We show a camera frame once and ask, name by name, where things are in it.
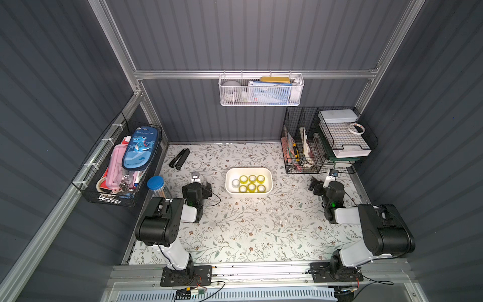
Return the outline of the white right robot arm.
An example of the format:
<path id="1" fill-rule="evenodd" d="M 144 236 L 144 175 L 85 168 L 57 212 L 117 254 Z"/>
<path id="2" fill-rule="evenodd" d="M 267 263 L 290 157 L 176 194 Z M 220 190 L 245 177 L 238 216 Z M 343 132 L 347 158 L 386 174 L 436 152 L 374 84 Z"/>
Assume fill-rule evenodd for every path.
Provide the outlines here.
<path id="1" fill-rule="evenodd" d="M 358 225 L 362 239 L 343 245 L 334 251 L 330 274 L 356 271 L 357 268 L 379 259 L 394 259 L 414 252 L 416 242 L 394 205 L 356 205 L 344 207 L 345 186 L 337 181 L 338 171 L 329 170 L 324 181 L 311 178 L 309 191 L 322 197 L 326 220 L 335 225 Z"/>

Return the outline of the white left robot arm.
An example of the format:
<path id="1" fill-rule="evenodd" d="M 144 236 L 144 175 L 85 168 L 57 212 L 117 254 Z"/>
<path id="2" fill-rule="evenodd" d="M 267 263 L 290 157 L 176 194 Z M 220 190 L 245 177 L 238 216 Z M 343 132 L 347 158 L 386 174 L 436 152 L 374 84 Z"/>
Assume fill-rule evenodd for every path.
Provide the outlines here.
<path id="1" fill-rule="evenodd" d="M 182 197 L 168 199 L 165 181 L 161 176 L 148 180 L 153 196 L 138 220 L 135 238 L 146 246 L 158 247 L 175 272 L 191 274 L 192 256 L 178 240 L 183 223 L 198 223 L 203 217 L 205 200 L 212 197 L 211 184 L 203 183 L 199 173 L 191 174 L 190 182 L 182 187 Z"/>

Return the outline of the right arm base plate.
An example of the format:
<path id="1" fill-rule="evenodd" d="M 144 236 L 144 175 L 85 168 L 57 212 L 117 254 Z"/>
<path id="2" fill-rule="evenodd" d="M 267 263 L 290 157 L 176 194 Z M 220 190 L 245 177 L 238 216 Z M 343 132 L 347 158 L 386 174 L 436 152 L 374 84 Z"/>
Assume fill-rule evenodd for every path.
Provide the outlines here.
<path id="1" fill-rule="evenodd" d="M 340 283 L 363 281 L 364 277 L 356 268 L 346 268 L 329 262 L 312 262 L 308 274 L 315 283 Z"/>

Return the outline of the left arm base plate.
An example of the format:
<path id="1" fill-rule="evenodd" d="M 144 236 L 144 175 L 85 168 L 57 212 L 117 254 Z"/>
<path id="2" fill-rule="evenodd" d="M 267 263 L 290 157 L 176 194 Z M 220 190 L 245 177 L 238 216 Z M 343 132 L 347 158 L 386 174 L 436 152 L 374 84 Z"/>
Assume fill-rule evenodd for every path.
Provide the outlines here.
<path id="1" fill-rule="evenodd" d="M 194 266 L 181 271 L 164 268 L 160 280 L 162 288 L 209 286 L 213 276 L 212 266 Z"/>

